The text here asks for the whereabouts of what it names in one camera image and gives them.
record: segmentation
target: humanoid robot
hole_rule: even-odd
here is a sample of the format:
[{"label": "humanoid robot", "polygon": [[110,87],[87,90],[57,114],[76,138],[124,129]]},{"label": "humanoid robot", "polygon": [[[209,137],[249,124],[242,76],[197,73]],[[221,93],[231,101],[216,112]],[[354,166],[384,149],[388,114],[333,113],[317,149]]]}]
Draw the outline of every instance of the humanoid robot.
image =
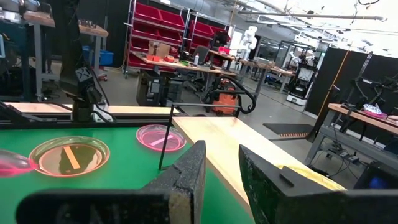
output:
[{"label": "humanoid robot", "polygon": [[256,26],[249,26],[249,28],[244,31],[244,37],[239,44],[239,50],[241,53],[241,58],[247,60],[250,54],[250,50],[256,48],[257,39],[256,39]]}]

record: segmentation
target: concrete floor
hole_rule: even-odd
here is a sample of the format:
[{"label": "concrete floor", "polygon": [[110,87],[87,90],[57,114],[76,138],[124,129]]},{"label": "concrete floor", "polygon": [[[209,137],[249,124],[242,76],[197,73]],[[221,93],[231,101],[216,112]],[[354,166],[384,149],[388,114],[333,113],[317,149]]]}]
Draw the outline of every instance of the concrete floor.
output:
[{"label": "concrete floor", "polygon": [[[130,74],[129,78],[124,79],[123,74],[117,70],[108,70],[108,81],[101,82],[111,105],[132,105],[137,106],[136,102],[136,88],[137,88],[137,76]],[[257,82],[245,79],[244,86],[249,91],[256,89]],[[60,98],[53,99],[57,103],[70,103],[71,100],[67,98],[59,90],[56,94],[60,95]],[[270,87],[262,87],[261,95],[257,99],[256,109],[251,114],[241,114],[239,118],[247,125],[252,127],[258,133],[262,134],[267,139],[278,138],[278,135],[273,133],[271,130],[264,127],[263,123],[297,123],[297,124],[311,124],[315,123],[315,120],[303,113],[301,106],[294,105],[285,101],[286,95],[280,94],[276,89]],[[190,91],[184,91],[182,100],[186,103],[199,103],[199,99]],[[243,105],[247,106],[250,104],[250,99],[246,96],[243,97]],[[184,107],[185,112],[189,115],[194,114],[205,114],[205,110],[194,107]],[[294,140],[294,141],[277,141],[274,144],[294,156],[299,161],[303,162],[307,156],[307,153],[311,147],[311,143],[306,140]],[[338,158],[327,159],[326,153],[315,157],[315,167],[321,170],[327,171],[329,174],[335,174],[341,167],[342,161]],[[361,170],[356,166],[350,166],[350,169],[354,172],[356,177],[361,175]],[[333,177],[333,180],[341,184],[342,186],[350,189],[354,186],[356,178],[349,171],[345,169],[340,174]]]}]

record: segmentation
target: orange vacuum cleaner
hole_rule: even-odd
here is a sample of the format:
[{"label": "orange vacuum cleaner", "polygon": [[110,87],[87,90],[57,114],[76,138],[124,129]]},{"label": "orange vacuum cleaner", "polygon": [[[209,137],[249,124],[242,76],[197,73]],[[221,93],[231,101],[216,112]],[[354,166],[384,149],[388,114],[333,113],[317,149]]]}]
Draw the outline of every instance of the orange vacuum cleaner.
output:
[{"label": "orange vacuum cleaner", "polygon": [[[247,95],[250,97],[250,99],[252,99],[252,104],[248,106],[247,110],[242,108],[241,95]],[[224,75],[219,76],[214,80],[212,86],[208,90],[208,93],[205,95],[203,102],[212,105],[225,105],[226,107],[205,107],[207,113],[209,113],[210,110],[213,110],[217,116],[238,116],[239,112],[248,114],[256,107],[256,100],[252,94],[248,92],[238,81]],[[239,106],[238,109],[227,107],[236,106],[237,104]]]}]

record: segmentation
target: black hose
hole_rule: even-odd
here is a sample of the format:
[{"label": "black hose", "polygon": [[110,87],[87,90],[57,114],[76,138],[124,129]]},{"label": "black hose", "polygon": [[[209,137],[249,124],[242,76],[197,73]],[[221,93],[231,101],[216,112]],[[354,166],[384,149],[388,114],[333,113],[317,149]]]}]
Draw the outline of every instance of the black hose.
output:
[{"label": "black hose", "polygon": [[241,90],[243,90],[244,93],[245,93],[247,96],[250,97],[252,103],[251,103],[251,105],[248,106],[248,109],[247,109],[247,110],[244,110],[244,109],[243,109],[243,107],[242,107],[242,98],[241,98],[241,97],[238,97],[238,105],[239,105],[239,107],[241,108],[241,112],[242,112],[242,113],[248,114],[248,113],[251,113],[251,112],[254,111],[254,109],[256,108],[256,99],[254,98],[254,96],[253,96],[250,92],[247,91],[247,89],[245,89],[245,88],[242,86],[242,84],[240,84],[240,83],[239,83],[238,81],[236,81],[234,78],[231,78],[231,77],[228,77],[228,76],[222,75],[222,76],[220,76],[220,77],[218,77],[218,78],[219,78],[219,79],[225,78],[225,79],[227,79],[227,80],[230,80],[230,81],[233,82],[237,87],[239,87]]}]

